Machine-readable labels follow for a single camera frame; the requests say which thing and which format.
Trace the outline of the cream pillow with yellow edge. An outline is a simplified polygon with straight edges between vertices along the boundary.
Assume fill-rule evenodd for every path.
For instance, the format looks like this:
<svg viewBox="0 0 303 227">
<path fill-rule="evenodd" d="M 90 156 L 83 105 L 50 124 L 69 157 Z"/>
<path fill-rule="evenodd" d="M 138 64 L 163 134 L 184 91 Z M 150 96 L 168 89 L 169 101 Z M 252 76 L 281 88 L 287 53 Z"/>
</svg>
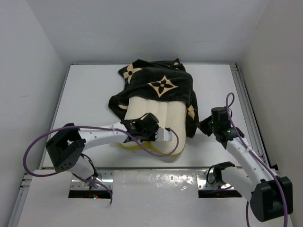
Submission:
<svg viewBox="0 0 303 227">
<path fill-rule="evenodd" d="M 177 158 L 184 150 L 186 143 L 186 105 L 181 101 L 160 102 L 141 97 L 131 97 L 127 106 L 125 120 L 132 120 L 142 117 L 146 113 L 152 113 L 158 120 L 161 128 L 172 129 L 179 138 L 179 144 L 174 153 L 169 157 Z M 160 155 L 170 153 L 176 146 L 177 139 L 173 135 L 172 141 L 165 142 L 144 142 L 143 147 L 149 148 L 152 152 Z M 135 142 L 120 144 L 126 150 L 141 150 Z"/>
</svg>

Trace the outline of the black floral plush pillowcase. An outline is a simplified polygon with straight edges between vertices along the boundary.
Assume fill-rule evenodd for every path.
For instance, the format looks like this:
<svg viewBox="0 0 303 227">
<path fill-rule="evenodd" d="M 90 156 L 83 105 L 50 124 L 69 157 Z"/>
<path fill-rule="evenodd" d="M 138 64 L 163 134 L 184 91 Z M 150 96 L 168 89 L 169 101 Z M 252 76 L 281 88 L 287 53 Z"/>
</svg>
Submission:
<svg viewBox="0 0 303 227">
<path fill-rule="evenodd" d="M 118 74 L 125 80 L 124 89 L 110 98 L 108 107 L 119 119 L 126 116 L 122 107 L 135 96 L 153 101 L 181 101 L 186 106 L 186 136 L 194 137 L 199 126 L 194 81 L 178 58 L 174 61 L 138 59 L 121 68 Z"/>
</svg>

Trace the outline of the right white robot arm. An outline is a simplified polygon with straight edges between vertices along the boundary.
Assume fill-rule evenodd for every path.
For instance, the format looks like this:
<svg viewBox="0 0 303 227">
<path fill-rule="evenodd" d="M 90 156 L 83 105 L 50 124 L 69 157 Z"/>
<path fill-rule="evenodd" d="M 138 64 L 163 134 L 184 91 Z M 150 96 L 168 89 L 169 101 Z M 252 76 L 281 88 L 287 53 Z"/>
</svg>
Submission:
<svg viewBox="0 0 303 227">
<path fill-rule="evenodd" d="M 214 135 L 244 171 L 241 173 L 230 161 L 216 164 L 213 170 L 215 182 L 234 187 L 247 200 L 258 221 L 284 217 L 284 226 L 287 226 L 288 215 L 293 212 L 291 180 L 278 176 L 265 165 L 249 146 L 243 132 L 232 126 L 226 107 L 213 108 L 211 115 L 199 124 L 202 133 Z"/>
</svg>

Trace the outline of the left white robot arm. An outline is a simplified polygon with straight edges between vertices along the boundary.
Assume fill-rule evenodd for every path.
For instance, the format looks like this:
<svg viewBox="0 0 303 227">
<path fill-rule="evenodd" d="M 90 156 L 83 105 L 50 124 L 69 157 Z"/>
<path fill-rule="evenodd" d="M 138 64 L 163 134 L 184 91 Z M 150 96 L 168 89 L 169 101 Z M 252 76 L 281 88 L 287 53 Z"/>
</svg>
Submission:
<svg viewBox="0 0 303 227">
<path fill-rule="evenodd" d="M 159 120 L 147 113 L 134 120 L 102 127 L 65 125 L 46 143 L 46 150 L 57 173 L 70 171 L 88 179 L 95 174 L 94 167 L 81 156 L 83 151 L 110 143 L 130 140 L 155 141 Z"/>
</svg>

